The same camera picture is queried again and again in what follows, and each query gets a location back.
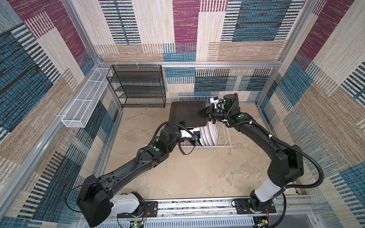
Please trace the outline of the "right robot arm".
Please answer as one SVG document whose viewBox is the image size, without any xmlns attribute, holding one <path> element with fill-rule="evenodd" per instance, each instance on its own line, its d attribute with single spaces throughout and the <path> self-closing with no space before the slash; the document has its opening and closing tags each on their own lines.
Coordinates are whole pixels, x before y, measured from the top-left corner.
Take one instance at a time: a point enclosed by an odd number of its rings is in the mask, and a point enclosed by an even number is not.
<svg viewBox="0 0 365 228">
<path fill-rule="evenodd" d="M 218 121 L 227 128 L 234 128 L 254 141 L 270 158 L 266 180 L 250 194 L 249 206 L 253 213 L 266 209 L 291 182 L 304 174 L 301 149 L 276 142 L 276 138 L 251 115 L 241 112 L 237 94 L 225 95 L 223 99 L 215 97 L 210 106 L 198 111 L 198 115 L 213 123 Z"/>
</svg>

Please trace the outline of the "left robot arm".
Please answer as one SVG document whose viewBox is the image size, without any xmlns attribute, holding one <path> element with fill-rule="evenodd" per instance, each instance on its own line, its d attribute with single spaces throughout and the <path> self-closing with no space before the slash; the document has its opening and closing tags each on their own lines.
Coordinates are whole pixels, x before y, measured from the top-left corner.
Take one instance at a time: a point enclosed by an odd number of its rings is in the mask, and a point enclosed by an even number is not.
<svg viewBox="0 0 365 228">
<path fill-rule="evenodd" d="M 100 177 L 88 176 L 81 185 L 76 204 L 88 225 L 93 228 L 104 222 L 111 214 L 126 214 L 140 218 L 146 214 L 145 200 L 137 192 L 116 194 L 139 175 L 163 161 L 176 146 L 188 140 L 195 144 L 200 138 L 197 128 L 186 129 L 173 122 L 162 123 L 152 140 L 137 151 L 136 157 L 116 170 Z"/>
</svg>

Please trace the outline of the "black mesh shelf rack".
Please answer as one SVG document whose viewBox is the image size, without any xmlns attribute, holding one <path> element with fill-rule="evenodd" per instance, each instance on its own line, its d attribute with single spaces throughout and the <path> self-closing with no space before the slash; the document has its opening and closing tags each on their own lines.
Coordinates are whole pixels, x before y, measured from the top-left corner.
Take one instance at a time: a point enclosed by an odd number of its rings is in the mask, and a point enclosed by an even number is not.
<svg viewBox="0 0 365 228">
<path fill-rule="evenodd" d="M 160 65 L 112 65 L 106 76 L 123 108 L 164 108 L 166 91 Z"/>
</svg>

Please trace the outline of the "white round plate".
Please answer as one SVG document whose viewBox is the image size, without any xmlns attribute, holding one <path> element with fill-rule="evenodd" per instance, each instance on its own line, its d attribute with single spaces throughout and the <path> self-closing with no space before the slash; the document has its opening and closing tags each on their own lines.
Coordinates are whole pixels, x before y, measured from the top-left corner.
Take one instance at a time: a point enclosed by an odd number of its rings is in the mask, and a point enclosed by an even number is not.
<svg viewBox="0 0 365 228">
<path fill-rule="evenodd" d="M 218 130 L 215 124 L 213 124 L 212 121 L 208 122 L 209 128 L 210 128 L 210 132 L 211 132 L 211 136 L 214 142 L 214 145 L 218 145 L 219 144 L 219 135 L 218 135 Z"/>
<path fill-rule="evenodd" d="M 214 146 L 214 142 L 213 142 L 211 132 L 210 132 L 210 128 L 209 128 L 208 125 L 204 127 L 204 133 L 205 133 L 205 138 L 206 138 L 207 144 L 209 146 Z"/>
<path fill-rule="evenodd" d="M 202 147 L 206 146 L 205 131 L 203 127 L 200 127 L 200 144 Z"/>
</svg>

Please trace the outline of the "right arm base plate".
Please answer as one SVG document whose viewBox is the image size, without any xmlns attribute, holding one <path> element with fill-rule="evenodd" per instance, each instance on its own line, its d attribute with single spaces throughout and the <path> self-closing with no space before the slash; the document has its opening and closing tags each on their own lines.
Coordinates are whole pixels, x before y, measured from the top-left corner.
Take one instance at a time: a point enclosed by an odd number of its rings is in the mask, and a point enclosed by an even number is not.
<svg viewBox="0 0 365 228">
<path fill-rule="evenodd" d="M 236 209 L 237 214 L 261 214 L 276 213 L 276 208 L 272 200 L 260 202 L 254 198 L 233 199 L 231 205 Z"/>
</svg>

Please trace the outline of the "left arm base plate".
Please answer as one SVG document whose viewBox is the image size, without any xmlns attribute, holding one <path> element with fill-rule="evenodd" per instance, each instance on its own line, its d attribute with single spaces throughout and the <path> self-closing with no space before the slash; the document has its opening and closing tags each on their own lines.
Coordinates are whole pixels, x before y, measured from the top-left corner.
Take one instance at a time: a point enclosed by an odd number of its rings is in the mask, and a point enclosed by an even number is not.
<svg viewBox="0 0 365 228">
<path fill-rule="evenodd" d="M 142 219 L 144 217 L 157 217 L 158 201 L 146 201 L 140 203 L 135 211 L 132 213 L 121 213 L 117 215 L 118 219 Z"/>
</svg>

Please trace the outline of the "aluminium mounting rail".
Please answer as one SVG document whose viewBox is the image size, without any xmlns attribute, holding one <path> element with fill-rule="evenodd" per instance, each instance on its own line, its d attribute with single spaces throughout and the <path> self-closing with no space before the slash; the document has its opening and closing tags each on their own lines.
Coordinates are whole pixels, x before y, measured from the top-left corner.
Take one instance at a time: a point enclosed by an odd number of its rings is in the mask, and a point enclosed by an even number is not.
<svg viewBox="0 0 365 228">
<path fill-rule="evenodd" d="M 308 195 L 274 199 L 276 213 L 237 214 L 233 199 L 243 197 L 150 199 L 158 201 L 157 217 L 142 219 L 109 216 L 101 228 L 267 228 L 282 214 L 280 228 L 323 228 L 325 224 Z"/>
</svg>

